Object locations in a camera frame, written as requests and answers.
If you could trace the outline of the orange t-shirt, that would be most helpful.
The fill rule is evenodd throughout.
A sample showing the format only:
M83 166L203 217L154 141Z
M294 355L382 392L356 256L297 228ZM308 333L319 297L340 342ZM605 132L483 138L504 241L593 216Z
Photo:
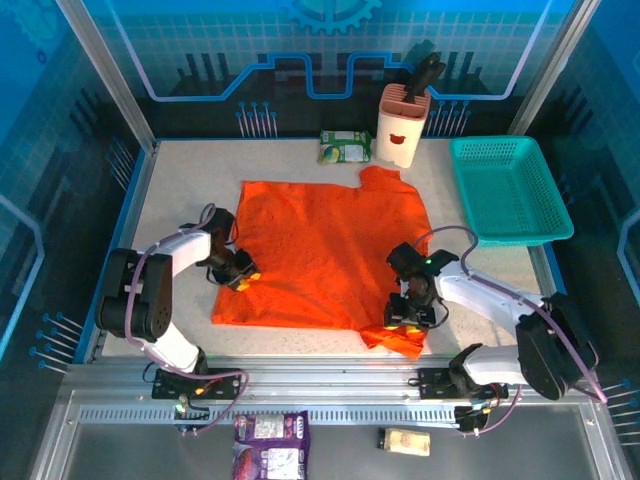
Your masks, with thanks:
M243 293L219 290L211 319L242 327L357 332L412 360L425 334L386 330L384 309L395 291L390 252L431 228L416 188L399 172L371 166L360 184L246 181L236 220L239 246L261 271Z

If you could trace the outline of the small tan packet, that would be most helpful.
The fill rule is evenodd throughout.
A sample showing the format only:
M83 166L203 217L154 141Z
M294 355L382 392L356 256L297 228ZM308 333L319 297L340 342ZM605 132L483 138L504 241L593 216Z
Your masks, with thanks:
M431 453L431 437L426 432L379 428L377 448L390 453L428 457Z

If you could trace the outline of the teal plastic basket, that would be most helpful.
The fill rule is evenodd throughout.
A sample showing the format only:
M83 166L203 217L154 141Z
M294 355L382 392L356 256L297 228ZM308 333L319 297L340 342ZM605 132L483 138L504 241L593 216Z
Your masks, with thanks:
M452 168L481 247L535 247L574 235L538 143L528 136L455 138Z

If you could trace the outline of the green snack packet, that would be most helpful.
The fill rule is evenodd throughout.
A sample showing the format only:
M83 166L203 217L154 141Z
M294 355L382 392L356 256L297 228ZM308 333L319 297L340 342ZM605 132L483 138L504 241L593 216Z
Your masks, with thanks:
M320 134L320 164L368 163L372 137L367 131L323 130Z

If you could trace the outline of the cream knife block pink rim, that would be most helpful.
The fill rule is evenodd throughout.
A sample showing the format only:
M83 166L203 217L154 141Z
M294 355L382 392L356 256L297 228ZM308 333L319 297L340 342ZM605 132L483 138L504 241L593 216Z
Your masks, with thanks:
M380 161L409 168L426 123L431 95L417 95L405 101L405 86L385 86L378 109L375 156Z

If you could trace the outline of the purple snack packet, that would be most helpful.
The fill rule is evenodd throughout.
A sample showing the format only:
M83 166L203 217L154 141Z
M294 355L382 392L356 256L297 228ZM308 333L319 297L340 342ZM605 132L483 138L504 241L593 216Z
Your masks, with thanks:
M239 414L234 429L231 480L308 480L307 411Z

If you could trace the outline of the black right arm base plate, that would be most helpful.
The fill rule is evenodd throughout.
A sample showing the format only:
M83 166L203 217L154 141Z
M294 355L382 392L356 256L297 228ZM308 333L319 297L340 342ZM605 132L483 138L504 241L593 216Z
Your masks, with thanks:
M407 384L418 389L422 400L502 400L509 396L508 387L505 384L479 385L464 371L449 368L420 368Z

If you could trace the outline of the aluminium mounting rail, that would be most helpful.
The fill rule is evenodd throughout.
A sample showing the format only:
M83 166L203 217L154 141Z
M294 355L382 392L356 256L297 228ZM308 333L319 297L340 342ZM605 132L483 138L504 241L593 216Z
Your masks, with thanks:
M213 357L214 368L249 374L243 405L267 404L416 404L408 385L419 368L444 368L449 358L428 355L417 361L399 356L247 356ZM148 361L141 357L103 357L73 365L61 391L79 402L149 402L151 385L142 379Z

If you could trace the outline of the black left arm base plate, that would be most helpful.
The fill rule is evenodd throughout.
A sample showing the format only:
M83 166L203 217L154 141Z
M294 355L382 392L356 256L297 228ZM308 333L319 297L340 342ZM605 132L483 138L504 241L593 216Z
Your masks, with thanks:
M232 375L216 380L194 380L159 369L152 381L151 397L159 400L234 400L240 392L242 376Z

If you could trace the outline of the aluminium frame post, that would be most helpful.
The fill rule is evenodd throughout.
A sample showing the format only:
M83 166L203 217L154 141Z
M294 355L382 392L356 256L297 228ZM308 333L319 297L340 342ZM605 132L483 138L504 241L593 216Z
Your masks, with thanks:
M55 2L141 148L146 154L153 154L156 138L84 2Z
M575 0L555 43L536 74L508 129L509 135L525 135L566 68L602 0Z

